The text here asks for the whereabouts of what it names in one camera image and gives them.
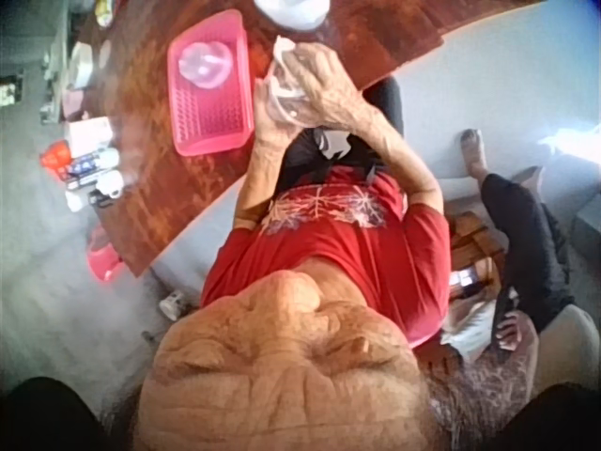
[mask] wooden table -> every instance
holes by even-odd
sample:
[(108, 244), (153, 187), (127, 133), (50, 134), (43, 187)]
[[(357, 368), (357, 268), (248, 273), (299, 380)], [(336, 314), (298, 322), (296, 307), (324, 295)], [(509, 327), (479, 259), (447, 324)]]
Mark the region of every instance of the wooden table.
[(263, 76), (277, 35), (320, 41), (334, 48), (353, 81), (365, 88), (402, 64), (442, 44), (442, 33), (490, 14), (538, 0), (331, 0), (327, 21), (311, 33), (286, 31), (252, 0), (127, 0), (113, 25), (93, 16), (80, 41), (98, 58), (109, 39), (107, 66), (96, 70), (85, 95), (92, 117), (114, 124), (120, 169), (133, 182), (102, 225), (132, 272), (141, 274), (177, 235), (246, 172), (252, 140), (243, 148), (182, 158), (174, 149), (167, 92), (166, 55), (180, 33), (229, 8), (242, 12), (251, 74)]

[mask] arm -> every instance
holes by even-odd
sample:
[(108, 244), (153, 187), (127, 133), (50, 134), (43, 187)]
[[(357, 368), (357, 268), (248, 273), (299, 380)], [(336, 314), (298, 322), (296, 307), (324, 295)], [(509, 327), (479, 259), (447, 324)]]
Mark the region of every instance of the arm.
[(280, 176), (284, 153), (264, 143), (255, 143), (246, 179), (240, 190), (234, 228), (254, 230), (267, 213)]
[(234, 228), (254, 230), (270, 207), (285, 150), (300, 129), (273, 121), (267, 113), (267, 86), (254, 85), (254, 147), (234, 212)]
[(437, 180), (386, 117), (365, 101), (334, 50), (302, 43), (284, 53), (284, 61), (310, 99), (317, 123), (362, 138), (392, 169), (409, 204), (442, 212)]
[(425, 204), (443, 213), (439, 183), (422, 159), (376, 107), (366, 101), (357, 107), (362, 108), (364, 113), (352, 125), (353, 134), (365, 141), (392, 169), (396, 181), (407, 194), (409, 204)]

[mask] hand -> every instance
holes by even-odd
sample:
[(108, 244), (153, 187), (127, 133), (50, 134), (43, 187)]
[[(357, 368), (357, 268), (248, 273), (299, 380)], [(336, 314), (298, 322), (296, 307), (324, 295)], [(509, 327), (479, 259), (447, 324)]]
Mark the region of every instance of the hand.
[(284, 155), (290, 143), (301, 132), (300, 127), (273, 120), (267, 111), (269, 90), (265, 80), (254, 82), (254, 145)]
[(284, 62), (311, 101), (318, 124), (355, 130), (370, 107), (334, 50), (318, 43), (301, 43), (284, 53)]
[(497, 325), (496, 337), (502, 350), (514, 351), (524, 337), (525, 328), (529, 326), (527, 315), (517, 310), (505, 315), (505, 319)]

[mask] pink container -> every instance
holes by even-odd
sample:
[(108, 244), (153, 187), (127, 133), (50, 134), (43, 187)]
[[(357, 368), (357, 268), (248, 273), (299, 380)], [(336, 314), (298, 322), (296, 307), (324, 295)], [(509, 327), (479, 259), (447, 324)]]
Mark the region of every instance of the pink container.
[[(202, 89), (179, 73), (179, 59), (196, 42), (221, 42), (234, 66), (222, 85)], [(177, 153), (204, 155), (242, 147), (254, 130), (248, 43), (242, 15), (235, 9), (215, 14), (186, 30), (167, 56), (171, 124)]]
[(101, 225), (92, 232), (85, 254), (90, 271), (101, 282), (110, 282), (125, 268)]

